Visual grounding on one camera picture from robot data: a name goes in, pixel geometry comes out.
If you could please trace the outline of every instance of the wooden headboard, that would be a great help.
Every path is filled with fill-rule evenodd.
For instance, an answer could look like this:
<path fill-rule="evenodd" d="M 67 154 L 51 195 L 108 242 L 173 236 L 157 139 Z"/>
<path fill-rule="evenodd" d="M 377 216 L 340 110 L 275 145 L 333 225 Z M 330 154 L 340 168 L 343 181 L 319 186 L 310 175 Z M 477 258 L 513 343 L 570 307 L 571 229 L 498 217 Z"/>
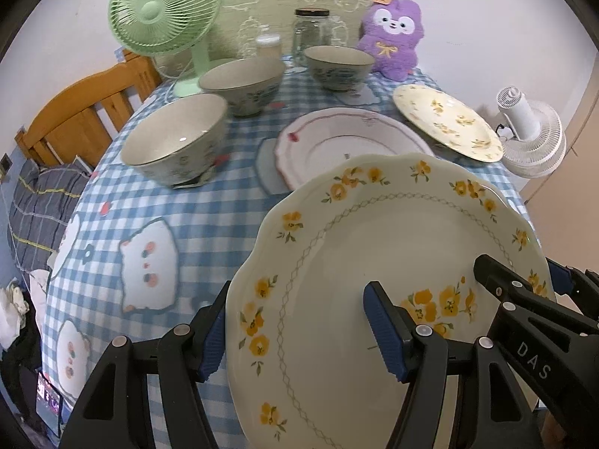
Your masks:
<path fill-rule="evenodd" d="M 72 162 L 78 155 L 92 167 L 98 165 L 112 139 L 94 105 L 102 104 L 115 129 L 121 131 L 133 115 L 125 89 L 134 87 L 144 101 L 161 83 L 151 59 L 129 51 L 124 55 L 125 62 L 85 77 L 55 96 L 29 130 L 17 133 L 15 140 L 25 157 L 52 166 Z"/>

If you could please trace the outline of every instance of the blue checkered tablecloth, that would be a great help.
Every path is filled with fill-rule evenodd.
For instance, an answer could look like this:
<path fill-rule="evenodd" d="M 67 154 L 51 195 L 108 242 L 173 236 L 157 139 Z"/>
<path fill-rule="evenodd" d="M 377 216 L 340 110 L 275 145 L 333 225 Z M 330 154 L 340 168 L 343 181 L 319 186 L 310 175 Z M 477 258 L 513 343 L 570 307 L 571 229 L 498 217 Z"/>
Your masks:
<path fill-rule="evenodd" d="M 407 82 L 438 88 L 418 69 Z M 371 74 L 366 85 L 372 104 L 360 107 L 408 123 L 391 99 L 396 82 Z M 137 110 L 106 152 L 77 205 L 79 231 L 73 246 L 49 285 L 43 369 L 59 390 L 63 385 L 58 371 L 67 370 L 70 376 L 62 376 L 62 381 L 69 385 L 66 397 L 71 403 L 74 396 L 69 393 L 76 393 L 73 380 L 81 373 L 69 372 L 67 363 L 79 368 L 82 350 L 83 356 L 86 350 L 89 352 L 84 368 L 87 377 L 115 336 L 126 334 L 134 342 L 160 337 L 176 324 L 189 322 L 197 309 L 211 303 L 225 281 L 233 278 L 250 254 L 266 213 L 286 195 L 285 191 L 269 189 L 261 178 L 256 164 L 263 160 L 256 158 L 265 150 L 264 143 L 273 142 L 280 130 L 299 116 L 348 104 L 342 96 L 321 89 L 307 72 L 286 74 L 276 102 L 265 112 L 232 121 L 223 150 L 230 158 L 216 176 L 202 187 L 171 190 L 137 174 L 119 157 L 131 130 L 170 99 L 170 85 L 165 83 Z M 424 138 L 437 155 L 497 186 L 509 204 L 528 219 L 501 163 L 482 164 Z M 157 219 L 168 225 L 178 252 L 175 302 L 160 311 L 124 312 L 122 243 L 129 239 L 133 243 L 133 237 Z M 61 349 L 72 351 L 73 358 L 79 350 L 75 361 L 71 354 L 57 360 L 59 333 L 65 324 L 73 331 L 74 340 Z M 224 363 L 200 386 L 200 394 L 219 447 L 249 447 L 235 414 Z M 156 446 L 167 448 L 170 445 L 155 377 L 149 379 L 149 396 Z"/>

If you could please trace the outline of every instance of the phone screen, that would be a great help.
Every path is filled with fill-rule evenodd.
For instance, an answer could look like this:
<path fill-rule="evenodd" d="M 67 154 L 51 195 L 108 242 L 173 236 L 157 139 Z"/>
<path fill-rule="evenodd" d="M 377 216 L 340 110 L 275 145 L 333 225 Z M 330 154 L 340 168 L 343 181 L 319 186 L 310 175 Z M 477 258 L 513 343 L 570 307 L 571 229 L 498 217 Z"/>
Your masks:
<path fill-rule="evenodd" d="M 50 427 L 50 430 L 56 435 L 61 436 L 60 414 L 62 410 L 62 396 L 44 378 L 41 373 L 38 374 L 37 399 L 35 400 L 35 411 L 41 417 L 41 420 Z"/>

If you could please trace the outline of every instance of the oval plate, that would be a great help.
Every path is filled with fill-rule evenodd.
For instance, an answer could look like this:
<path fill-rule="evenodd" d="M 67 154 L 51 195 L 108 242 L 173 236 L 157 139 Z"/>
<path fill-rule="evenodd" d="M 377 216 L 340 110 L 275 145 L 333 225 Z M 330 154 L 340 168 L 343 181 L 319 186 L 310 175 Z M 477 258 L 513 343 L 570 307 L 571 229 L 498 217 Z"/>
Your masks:
<path fill-rule="evenodd" d="M 407 84 L 395 89 L 393 101 L 403 116 L 452 150 L 481 162 L 499 162 L 503 157 L 495 131 L 456 98 L 428 86 Z"/>
<path fill-rule="evenodd" d="M 407 385 L 376 348 L 362 308 L 369 281 L 419 323 L 467 342 L 487 333 L 499 305 L 474 280 L 480 254 L 555 300 L 532 228 L 479 181 L 423 154 L 362 156 L 266 215 L 226 302 L 229 384 L 254 447 L 385 447 Z M 455 400 L 448 382 L 437 447 L 449 442 Z"/>
<path fill-rule="evenodd" d="M 277 139 L 277 169 L 294 190 L 360 155 L 432 156 L 426 142 L 409 127 L 374 111 L 333 107 L 308 113 L 287 126 Z"/>

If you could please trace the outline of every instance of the green fan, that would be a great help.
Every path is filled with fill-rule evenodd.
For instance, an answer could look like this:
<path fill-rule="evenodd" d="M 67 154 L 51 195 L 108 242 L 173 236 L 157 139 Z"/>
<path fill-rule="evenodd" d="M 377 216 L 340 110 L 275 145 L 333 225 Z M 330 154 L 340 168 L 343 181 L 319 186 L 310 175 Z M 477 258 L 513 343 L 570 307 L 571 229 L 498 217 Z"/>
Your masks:
<path fill-rule="evenodd" d="M 206 34 L 222 0 L 110 0 L 109 22 L 115 38 L 139 55 L 175 54 L 191 48 L 195 75 L 179 79 L 177 96 L 200 92 L 198 77 L 210 70 Z"/>

